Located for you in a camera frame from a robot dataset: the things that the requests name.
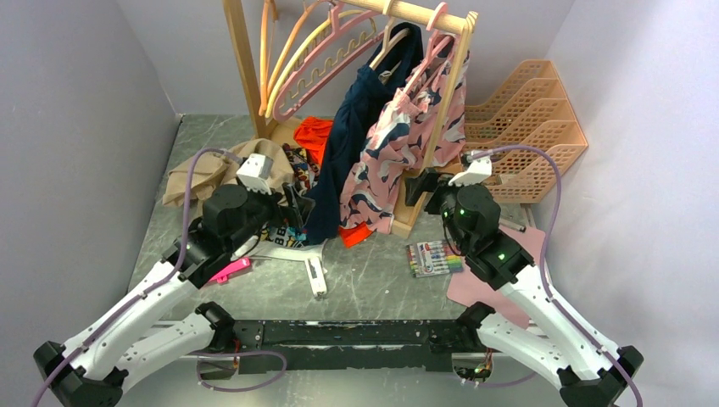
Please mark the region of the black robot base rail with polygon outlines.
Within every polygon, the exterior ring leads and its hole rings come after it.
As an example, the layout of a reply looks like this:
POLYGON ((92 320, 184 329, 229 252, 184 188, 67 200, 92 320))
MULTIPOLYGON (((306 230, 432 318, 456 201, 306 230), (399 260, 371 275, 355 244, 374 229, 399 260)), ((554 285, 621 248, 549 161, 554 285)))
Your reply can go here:
POLYGON ((421 368, 451 372, 486 351, 456 320, 238 320, 241 373, 421 368))

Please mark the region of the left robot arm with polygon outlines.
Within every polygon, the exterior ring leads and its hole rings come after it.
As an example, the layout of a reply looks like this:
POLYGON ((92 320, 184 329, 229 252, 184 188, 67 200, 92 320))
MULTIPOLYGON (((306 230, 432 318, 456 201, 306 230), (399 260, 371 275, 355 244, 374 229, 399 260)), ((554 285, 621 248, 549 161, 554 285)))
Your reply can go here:
POLYGON ((140 381, 180 357, 229 349, 234 320, 214 302, 153 335, 148 330, 228 266, 265 226, 304 226, 314 201, 299 197, 288 184, 282 188, 263 194, 243 185, 219 187, 204 202, 202 217, 184 228, 145 279, 111 310, 64 343, 46 342, 35 351, 44 383, 32 403, 38 405, 51 390, 64 406, 115 406, 140 381))

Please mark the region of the navy blue shorts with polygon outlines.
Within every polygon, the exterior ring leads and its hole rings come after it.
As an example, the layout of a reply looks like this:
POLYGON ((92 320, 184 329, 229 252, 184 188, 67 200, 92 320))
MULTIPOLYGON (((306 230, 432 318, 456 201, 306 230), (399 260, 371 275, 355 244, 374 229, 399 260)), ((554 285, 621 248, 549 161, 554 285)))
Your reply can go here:
POLYGON ((355 81, 345 93, 334 116, 325 145, 317 184, 306 193, 315 207, 305 223, 305 242, 323 243, 337 235, 340 223, 340 195, 360 151, 368 130, 378 121, 386 103, 403 87, 412 70, 424 59, 422 29, 403 22, 391 29, 393 36, 407 30, 407 35, 389 49, 373 69, 369 62, 359 67, 355 81))

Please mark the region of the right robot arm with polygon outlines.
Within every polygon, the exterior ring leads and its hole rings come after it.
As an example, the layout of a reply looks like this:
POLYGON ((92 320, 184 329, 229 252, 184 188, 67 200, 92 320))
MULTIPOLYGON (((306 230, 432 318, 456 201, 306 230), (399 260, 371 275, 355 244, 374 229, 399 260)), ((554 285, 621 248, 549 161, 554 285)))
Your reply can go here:
POLYGON ((512 357, 559 392, 567 406, 612 406, 644 362, 633 346, 621 347, 584 319, 549 283, 535 260, 500 230, 500 207, 481 183, 458 183, 432 168, 405 180, 404 202, 431 194, 425 211, 440 217, 443 229, 470 272, 524 311, 542 331, 529 332, 492 306, 476 302, 461 315, 460 345, 483 345, 512 357))

